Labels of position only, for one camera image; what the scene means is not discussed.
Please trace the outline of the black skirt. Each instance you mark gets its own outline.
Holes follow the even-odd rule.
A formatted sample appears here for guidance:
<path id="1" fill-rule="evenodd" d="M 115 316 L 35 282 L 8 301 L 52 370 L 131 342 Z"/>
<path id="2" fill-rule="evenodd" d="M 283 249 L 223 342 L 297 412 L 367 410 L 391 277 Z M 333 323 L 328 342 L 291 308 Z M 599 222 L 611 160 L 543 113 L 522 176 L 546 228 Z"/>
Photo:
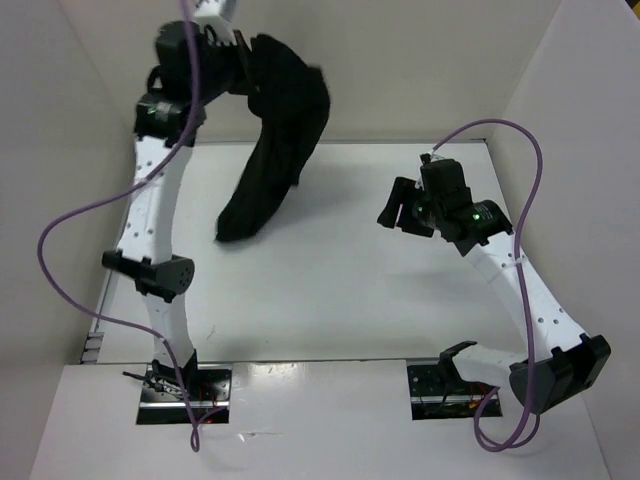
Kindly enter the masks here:
<path id="1" fill-rule="evenodd" d="M 260 119 L 255 147 L 216 221 L 219 243 L 256 236 L 281 207 L 311 158 L 328 123 L 329 88 L 322 69 L 306 63 L 280 40 L 260 33 L 250 40 L 249 67 L 256 89 L 250 112 Z"/>

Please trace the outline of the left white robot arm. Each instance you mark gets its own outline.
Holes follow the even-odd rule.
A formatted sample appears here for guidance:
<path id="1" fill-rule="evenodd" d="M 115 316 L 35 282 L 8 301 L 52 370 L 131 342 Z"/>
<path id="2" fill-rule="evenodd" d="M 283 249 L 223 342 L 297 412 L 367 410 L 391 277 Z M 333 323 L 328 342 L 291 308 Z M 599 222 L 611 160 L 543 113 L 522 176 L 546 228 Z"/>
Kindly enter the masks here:
<path id="1" fill-rule="evenodd" d="M 195 264 L 172 247 L 179 190 L 206 105 L 225 93 L 246 95 L 253 82 L 249 48 L 237 29 L 225 39 L 211 25 L 188 34 L 184 22 L 170 22 L 160 28 L 155 48 L 158 63 L 136 105 L 138 189 L 121 238 L 102 264 L 134 282 L 154 336 L 152 377 L 184 400 L 197 392 L 200 377 L 185 299 Z"/>

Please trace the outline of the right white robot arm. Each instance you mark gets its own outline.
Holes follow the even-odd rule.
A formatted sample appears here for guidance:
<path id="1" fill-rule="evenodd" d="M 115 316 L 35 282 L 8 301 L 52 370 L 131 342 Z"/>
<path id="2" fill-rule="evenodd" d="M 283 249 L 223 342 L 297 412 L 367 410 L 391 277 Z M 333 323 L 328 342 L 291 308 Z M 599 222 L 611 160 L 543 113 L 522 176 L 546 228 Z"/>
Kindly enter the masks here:
<path id="1" fill-rule="evenodd" d="M 379 225 L 455 246 L 493 289 L 525 342 L 524 353 L 463 341 L 439 355 L 438 380 L 450 393 L 471 382 L 508 388 L 540 415 L 589 389 L 611 355 L 601 335 L 589 335 L 560 305 L 493 200 L 475 201 L 462 165 L 424 154 L 417 180 L 398 177 Z"/>

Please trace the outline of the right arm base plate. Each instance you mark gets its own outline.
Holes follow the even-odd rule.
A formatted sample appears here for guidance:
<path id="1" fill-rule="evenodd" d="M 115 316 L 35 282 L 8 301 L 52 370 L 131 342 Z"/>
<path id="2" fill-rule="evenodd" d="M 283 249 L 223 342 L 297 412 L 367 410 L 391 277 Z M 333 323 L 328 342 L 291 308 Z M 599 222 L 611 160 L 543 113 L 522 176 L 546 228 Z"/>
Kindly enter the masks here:
<path id="1" fill-rule="evenodd" d="M 406 372 L 414 421 L 473 418 L 481 401 L 493 389 L 478 382 L 448 386 L 433 361 L 409 362 Z"/>

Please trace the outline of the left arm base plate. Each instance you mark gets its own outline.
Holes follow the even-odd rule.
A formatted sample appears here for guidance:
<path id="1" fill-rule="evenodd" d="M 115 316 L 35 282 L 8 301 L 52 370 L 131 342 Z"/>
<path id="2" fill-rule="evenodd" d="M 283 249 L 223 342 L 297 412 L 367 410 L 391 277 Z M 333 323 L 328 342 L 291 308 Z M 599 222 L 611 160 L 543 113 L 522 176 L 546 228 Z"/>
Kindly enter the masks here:
<path id="1" fill-rule="evenodd" d="M 189 391 L 189 402 L 197 420 L 205 424 L 227 424 L 230 413 L 232 366 L 200 364 L 199 377 Z M 144 375 L 134 375 L 142 381 L 136 418 L 137 425 L 189 424 L 179 388 L 157 378 L 152 366 L 147 365 Z"/>

